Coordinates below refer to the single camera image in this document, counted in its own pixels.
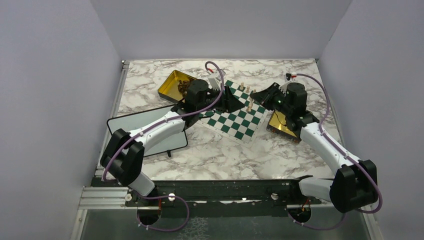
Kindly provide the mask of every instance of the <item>marble table surface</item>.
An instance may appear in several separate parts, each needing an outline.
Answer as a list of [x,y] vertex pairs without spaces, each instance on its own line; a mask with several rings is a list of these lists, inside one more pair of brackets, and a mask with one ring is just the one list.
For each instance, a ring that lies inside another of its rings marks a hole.
[[[314,59],[273,60],[213,60],[225,70],[227,80],[258,91],[272,83],[284,83],[284,74],[297,72],[309,74],[321,80]],[[208,73],[204,69],[206,59],[134,60],[120,99],[118,116],[167,106],[170,103],[159,98],[158,88],[173,70],[196,78]],[[308,92],[308,109],[319,119],[325,112],[324,93],[311,80],[298,77]],[[272,112],[258,130],[254,144],[246,148],[222,137],[198,123],[187,129],[188,146],[166,153],[145,157],[142,171],[152,180],[247,180],[292,179],[303,175],[329,178],[333,174],[324,161],[306,143],[296,145],[266,131]],[[324,127],[339,140],[334,117],[330,115]]]

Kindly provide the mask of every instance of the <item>purple cable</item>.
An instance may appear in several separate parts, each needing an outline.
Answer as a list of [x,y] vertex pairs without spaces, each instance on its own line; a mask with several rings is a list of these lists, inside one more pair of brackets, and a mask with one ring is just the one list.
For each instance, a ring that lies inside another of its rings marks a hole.
[[312,80],[314,80],[322,89],[322,91],[324,92],[325,95],[325,102],[327,105],[327,109],[325,110],[325,114],[322,117],[321,121],[319,121],[319,131],[321,132],[321,134],[324,136],[324,138],[335,148],[337,149],[337,151],[339,153],[341,153],[347,160],[349,160],[349,162],[353,163],[355,166],[357,166],[357,168],[365,175],[365,177],[368,179],[368,181],[371,183],[372,187],[375,189],[375,191],[377,192],[378,195],[378,206],[373,209],[373,210],[362,210],[362,209],[357,209],[358,212],[360,213],[364,213],[364,214],[374,214],[376,212],[378,212],[382,206],[383,206],[383,196],[382,193],[379,189],[379,187],[377,186],[376,182],[374,182],[373,178],[368,174],[368,172],[361,166],[359,165],[359,163],[357,163],[353,158],[351,158],[350,156],[347,156],[346,152],[343,151],[343,149],[341,149],[335,142],[333,142],[333,140],[331,140],[331,138],[329,138],[329,136],[324,132],[323,130],[323,122],[324,120],[328,117],[328,115],[330,114],[330,98],[329,95],[325,89],[325,87],[313,76],[307,75],[307,74],[303,74],[303,73],[298,73],[298,76],[303,76],[303,77],[307,77],[310,78]]
[[318,231],[328,231],[328,230],[333,230],[336,229],[338,227],[340,227],[346,220],[346,213],[343,213],[343,215],[341,216],[340,221],[334,225],[334,226],[330,226],[330,227],[317,227],[317,226],[311,226],[311,225],[307,225],[307,224],[303,224],[302,222],[296,221],[292,215],[290,215],[290,213],[288,214],[288,217],[291,218],[291,220],[293,220],[293,223],[300,225],[302,227],[305,227],[307,229],[312,229],[312,230],[318,230]]
[[[175,119],[181,119],[181,118],[185,118],[185,117],[188,117],[188,116],[192,116],[192,115],[196,115],[196,114],[199,114],[199,113],[202,113],[202,112],[205,112],[205,111],[207,111],[207,110],[209,110],[210,108],[212,108],[219,100],[220,100],[220,98],[221,98],[221,96],[223,95],[223,92],[224,92],[224,75],[223,75],[223,73],[221,72],[221,69],[220,69],[220,67],[215,63],[215,62],[213,62],[213,61],[207,61],[205,64],[204,64],[204,67],[206,68],[206,71],[208,71],[209,69],[208,69],[208,64],[212,64],[213,66],[215,66],[215,68],[216,68],[216,70],[218,71],[218,73],[219,73],[219,76],[221,77],[221,91],[219,91],[219,94],[218,94],[218,97],[216,97],[216,99],[209,105],[209,106],[207,106],[207,107],[205,107],[205,108],[203,108],[203,109],[200,109],[200,110],[198,110],[198,111],[194,111],[194,112],[190,112],[190,113],[187,113],[187,114],[183,114],[183,115],[178,115],[178,116],[173,116],[173,117],[170,117],[170,118],[168,118],[167,120],[168,121],[171,121],[171,120],[175,120]],[[163,123],[165,123],[166,122],[166,120],[162,120],[162,121],[158,121],[158,122],[156,122],[155,124],[153,124],[153,125],[151,125],[151,126],[149,126],[148,128],[146,128],[146,129],[144,129],[143,130],[143,133],[147,133],[148,131],[150,131],[150,130],[152,130],[153,128],[155,128],[155,127],[157,127],[157,126],[159,126],[159,125],[161,125],[161,124],[163,124]],[[122,152],[122,150],[128,145],[128,144],[130,144],[130,142],[131,141],[133,141],[134,139],[136,139],[136,138],[138,138],[138,137],[140,137],[140,133],[137,133],[136,135],[134,135],[134,136],[132,136],[130,139],[128,139],[128,141],[126,141],[116,152],[115,152],[115,154],[112,156],[112,158],[110,159],[110,161],[107,163],[107,166],[104,168],[104,171],[103,171],[103,175],[101,176],[101,180],[102,181],[104,181],[104,182],[111,182],[111,181],[113,181],[113,180],[107,180],[106,179],[106,174],[109,172],[109,169],[111,168],[111,166],[112,166],[112,163],[115,161],[115,159],[118,157],[118,155],[119,155],[119,153],[121,153]]]
[[136,192],[140,197],[142,197],[143,199],[146,199],[146,200],[156,200],[156,199],[164,199],[164,198],[176,198],[176,199],[179,199],[179,200],[181,200],[183,203],[184,203],[184,205],[185,205],[185,208],[187,209],[187,217],[185,218],[185,221],[180,225],[180,226],[178,226],[178,227],[176,227],[176,228],[172,228],[172,229],[162,229],[162,228],[157,228],[157,227],[154,227],[154,226],[150,226],[150,225],[144,225],[143,223],[142,223],[142,221],[140,220],[140,217],[139,217],[139,214],[137,213],[137,221],[138,221],[138,223],[140,224],[140,226],[143,226],[143,227],[145,227],[145,228],[147,228],[147,229],[153,229],[153,230],[156,230],[156,231],[160,231],[160,232],[175,232],[175,231],[178,231],[178,230],[180,230],[180,229],[182,229],[182,228],[184,228],[184,226],[189,222],[189,217],[190,217],[190,209],[189,209],[189,205],[187,204],[187,202],[182,198],[182,197],[180,197],[180,196],[171,196],[171,195],[168,195],[168,196],[154,196],[154,197],[147,197],[147,196],[142,196],[142,195],[140,195],[138,192]]

